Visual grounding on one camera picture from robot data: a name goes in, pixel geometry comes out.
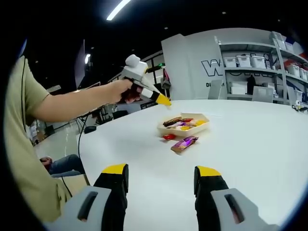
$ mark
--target fluorescent light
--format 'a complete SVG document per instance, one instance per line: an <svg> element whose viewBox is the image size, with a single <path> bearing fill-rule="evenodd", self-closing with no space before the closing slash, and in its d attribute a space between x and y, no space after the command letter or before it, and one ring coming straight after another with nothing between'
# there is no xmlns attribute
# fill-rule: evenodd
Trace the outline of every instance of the fluorescent light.
<svg viewBox="0 0 308 231"><path fill-rule="evenodd" d="M107 17L108 21L113 20L113 18L117 15L117 13L120 12L120 10L126 6L127 3L129 3L130 0L122 0L116 7L115 9L110 13L110 15Z"/></svg>
<svg viewBox="0 0 308 231"><path fill-rule="evenodd" d="M90 56L91 56L90 54L87 54L87 55L86 55L86 59L85 59L85 63L86 63L86 64L88 63Z"/></svg>

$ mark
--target white round table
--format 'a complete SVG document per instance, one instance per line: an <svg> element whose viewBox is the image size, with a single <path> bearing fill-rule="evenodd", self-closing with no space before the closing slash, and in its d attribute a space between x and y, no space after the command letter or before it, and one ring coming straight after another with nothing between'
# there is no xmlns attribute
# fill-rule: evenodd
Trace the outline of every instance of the white round table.
<svg viewBox="0 0 308 231"><path fill-rule="evenodd" d="M208 130L182 155L159 137L166 116L202 113ZM282 225L308 182L308 115L273 103L190 100L154 106L83 134L80 155L93 185L110 165L129 165L124 230L197 231L193 174L219 171L229 188L254 202L268 224Z"/></svg>

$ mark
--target olive green shirt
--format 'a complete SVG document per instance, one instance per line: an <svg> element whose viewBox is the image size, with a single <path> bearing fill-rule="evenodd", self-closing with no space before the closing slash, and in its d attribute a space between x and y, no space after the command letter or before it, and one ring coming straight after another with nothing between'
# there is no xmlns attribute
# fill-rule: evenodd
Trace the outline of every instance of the olive green shirt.
<svg viewBox="0 0 308 231"><path fill-rule="evenodd" d="M26 135L24 123L33 120L32 112L49 93L35 81L27 59L25 65L24 61L23 56L16 62L6 94L6 152L13 176L27 204L41 221L53 221L60 216L70 195L61 180L49 175Z"/></svg>

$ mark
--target shelf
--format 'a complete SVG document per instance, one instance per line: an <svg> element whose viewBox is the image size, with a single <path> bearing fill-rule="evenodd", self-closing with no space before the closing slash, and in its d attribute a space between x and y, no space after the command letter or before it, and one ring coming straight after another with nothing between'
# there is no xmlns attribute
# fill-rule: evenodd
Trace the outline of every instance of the shelf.
<svg viewBox="0 0 308 231"><path fill-rule="evenodd" d="M225 67L225 71L228 72L264 72L281 75L281 71L272 70L272 69L263 69L255 67Z"/></svg>
<svg viewBox="0 0 308 231"><path fill-rule="evenodd" d="M243 98L243 99L252 99L252 95L239 95L239 94L227 94L227 98ZM282 98L273 98L273 101L283 102Z"/></svg>
<svg viewBox="0 0 308 231"><path fill-rule="evenodd" d="M306 80L304 80L304 79L302 79L302 78L296 77L295 75L291 75L291 74L289 74L289 73L285 73L285 76L290 77L290 78L293 78L293 79L296 79L296 80L298 80L298 81L301 81L301 82L303 82L303 83L308 84L308 81L306 81Z"/></svg>
<svg viewBox="0 0 308 231"><path fill-rule="evenodd" d="M275 50L274 45L256 42L232 42L221 43L221 51L259 51L259 52L271 52Z"/></svg>
<svg viewBox="0 0 308 231"><path fill-rule="evenodd" d="M286 51L286 50L282 50L282 49L280 49L280 52L281 52L282 57L292 59L292 60L297 61L301 64L308 64L308 61L306 59L304 59L303 57L301 57L297 54L293 54L290 51Z"/></svg>

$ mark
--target dark ceiling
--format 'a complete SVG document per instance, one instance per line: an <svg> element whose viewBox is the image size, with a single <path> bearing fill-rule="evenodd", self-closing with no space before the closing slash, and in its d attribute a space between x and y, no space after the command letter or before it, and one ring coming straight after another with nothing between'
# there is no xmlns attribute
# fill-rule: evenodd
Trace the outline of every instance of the dark ceiling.
<svg viewBox="0 0 308 231"><path fill-rule="evenodd" d="M275 30L286 36L292 33L282 11L265 3L247 10L253 2L131 0L113 21L106 21L120 1L33 3L31 15L25 18L26 56L38 82L45 88L59 84L59 93L75 90L74 63L83 39L93 62L84 78L86 87L97 81L106 83L121 71L127 56L149 56L162 49L161 40L178 33L226 27Z"/></svg>

